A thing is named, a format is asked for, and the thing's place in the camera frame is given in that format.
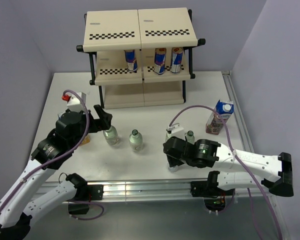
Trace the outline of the blue silver energy drink can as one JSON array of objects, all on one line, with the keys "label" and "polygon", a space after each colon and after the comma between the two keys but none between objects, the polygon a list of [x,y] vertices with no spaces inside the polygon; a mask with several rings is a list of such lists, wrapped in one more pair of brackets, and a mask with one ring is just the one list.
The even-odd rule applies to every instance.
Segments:
[{"label": "blue silver energy drink can", "polygon": [[156,48],[154,54],[154,69],[157,75],[162,75],[165,72],[166,48]]},{"label": "blue silver energy drink can", "polygon": [[183,48],[182,47],[173,47],[171,49],[171,58],[170,58],[170,72],[172,74],[179,74],[181,71],[181,64],[183,58]]}]

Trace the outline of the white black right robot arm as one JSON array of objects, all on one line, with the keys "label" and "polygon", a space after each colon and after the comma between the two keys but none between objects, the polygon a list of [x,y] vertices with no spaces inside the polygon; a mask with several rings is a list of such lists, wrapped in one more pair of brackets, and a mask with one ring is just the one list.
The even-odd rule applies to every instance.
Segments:
[{"label": "white black right robot arm", "polygon": [[235,189],[267,188],[280,197],[292,197],[292,159],[288,153],[260,155],[225,144],[198,139],[194,143],[174,123],[161,118],[119,125],[119,148],[97,147],[97,178],[100,180],[190,179],[194,197],[231,195]]}]

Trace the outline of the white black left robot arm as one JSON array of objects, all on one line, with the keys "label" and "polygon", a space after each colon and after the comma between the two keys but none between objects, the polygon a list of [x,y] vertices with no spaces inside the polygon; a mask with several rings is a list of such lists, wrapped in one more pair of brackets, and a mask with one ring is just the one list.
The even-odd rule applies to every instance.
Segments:
[{"label": "white black left robot arm", "polygon": [[89,133],[109,130],[113,116],[99,105],[91,112],[67,109],[47,137],[39,142],[20,177],[0,200],[0,240],[22,240],[34,223],[61,203],[86,201],[91,196],[87,181],[68,174],[58,186],[33,200],[43,183],[68,160]]}]

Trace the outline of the clear glass bottle green cap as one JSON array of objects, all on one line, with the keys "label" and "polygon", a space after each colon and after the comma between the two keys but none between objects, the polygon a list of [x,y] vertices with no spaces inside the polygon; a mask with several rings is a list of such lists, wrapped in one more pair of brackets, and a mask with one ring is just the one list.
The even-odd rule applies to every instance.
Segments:
[{"label": "clear glass bottle green cap", "polygon": [[143,148],[143,136],[137,130],[133,129],[130,136],[129,136],[129,145],[131,149],[135,152],[139,152]]},{"label": "clear glass bottle green cap", "polygon": [[186,140],[190,143],[190,144],[194,144],[195,143],[195,135],[194,132],[192,130],[189,130],[185,133],[185,138]]},{"label": "clear glass bottle green cap", "polygon": [[167,131],[165,135],[165,142],[171,137],[171,134]]},{"label": "clear glass bottle green cap", "polygon": [[103,131],[103,136],[106,142],[111,146],[114,146],[119,142],[117,129],[113,125],[111,125],[109,129]]}]

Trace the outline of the blue Fontana juice carton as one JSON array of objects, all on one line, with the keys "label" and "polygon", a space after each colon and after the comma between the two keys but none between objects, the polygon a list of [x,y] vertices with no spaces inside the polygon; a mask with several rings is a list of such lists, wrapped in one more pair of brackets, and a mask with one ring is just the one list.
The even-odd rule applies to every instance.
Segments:
[{"label": "blue Fontana juice carton", "polygon": [[[58,114],[58,118],[61,119],[62,115],[64,115],[66,112],[62,112]],[[80,146],[86,145],[91,141],[90,135],[87,134],[84,138],[84,140],[81,142]]]}]

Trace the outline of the blue purple berry juice carton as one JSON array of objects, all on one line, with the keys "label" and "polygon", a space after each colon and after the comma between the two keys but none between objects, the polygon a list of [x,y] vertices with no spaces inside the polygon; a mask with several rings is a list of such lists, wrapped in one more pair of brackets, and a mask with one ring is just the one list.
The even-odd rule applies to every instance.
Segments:
[{"label": "blue purple berry juice carton", "polygon": [[208,134],[218,135],[224,127],[224,124],[234,112],[234,102],[230,100],[219,100],[215,105],[206,125],[205,131]]}]

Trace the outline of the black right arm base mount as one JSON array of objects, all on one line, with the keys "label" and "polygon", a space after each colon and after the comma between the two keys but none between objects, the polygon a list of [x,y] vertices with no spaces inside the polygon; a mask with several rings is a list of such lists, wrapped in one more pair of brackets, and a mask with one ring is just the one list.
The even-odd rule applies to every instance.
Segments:
[{"label": "black right arm base mount", "polygon": [[233,199],[235,190],[223,190],[217,183],[208,183],[204,181],[191,181],[190,194],[194,198],[203,198],[204,205],[209,211],[222,211],[226,208],[226,197]]}]

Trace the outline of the aluminium mounting rail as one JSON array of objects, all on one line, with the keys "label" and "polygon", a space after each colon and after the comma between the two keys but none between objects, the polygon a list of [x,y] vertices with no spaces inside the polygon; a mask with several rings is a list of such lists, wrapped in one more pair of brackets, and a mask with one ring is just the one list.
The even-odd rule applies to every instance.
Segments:
[{"label": "aluminium mounting rail", "polygon": [[89,181],[91,198],[102,203],[191,200],[193,179]]}]

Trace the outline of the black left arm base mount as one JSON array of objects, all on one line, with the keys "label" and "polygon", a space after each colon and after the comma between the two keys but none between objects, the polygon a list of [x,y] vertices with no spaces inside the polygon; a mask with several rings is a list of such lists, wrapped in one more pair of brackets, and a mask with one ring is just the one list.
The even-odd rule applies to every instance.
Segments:
[{"label": "black left arm base mount", "polygon": [[71,217],[81,217],[86,215],[92,208],[90,203],[103,199],[104,186],[102,184],[88,184],[75,194],[73,201],[84,202],[75,203],[71,201],[67,205],[67,211]]}]

